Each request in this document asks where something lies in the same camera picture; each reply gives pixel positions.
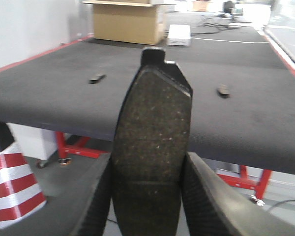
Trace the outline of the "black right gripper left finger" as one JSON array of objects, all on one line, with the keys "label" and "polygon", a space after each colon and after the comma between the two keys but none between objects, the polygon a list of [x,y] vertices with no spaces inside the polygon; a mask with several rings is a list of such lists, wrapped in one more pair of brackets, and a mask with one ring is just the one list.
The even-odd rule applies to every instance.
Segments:
[{"label": "black right gripper left finger", "polygon": [[101,236],[111,201],[111,163],[106,153],[78,180],[42,209],[0,236]]}]

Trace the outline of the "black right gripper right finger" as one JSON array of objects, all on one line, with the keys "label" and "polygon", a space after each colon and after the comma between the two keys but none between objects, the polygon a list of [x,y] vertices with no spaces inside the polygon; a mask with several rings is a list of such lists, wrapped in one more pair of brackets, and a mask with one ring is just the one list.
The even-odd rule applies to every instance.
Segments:
[{"label": "black right gripper right finger", "polygon": [[226,184],[196,153],[185,156],[181,194],[192,236],[295,236],[295,226]]}]

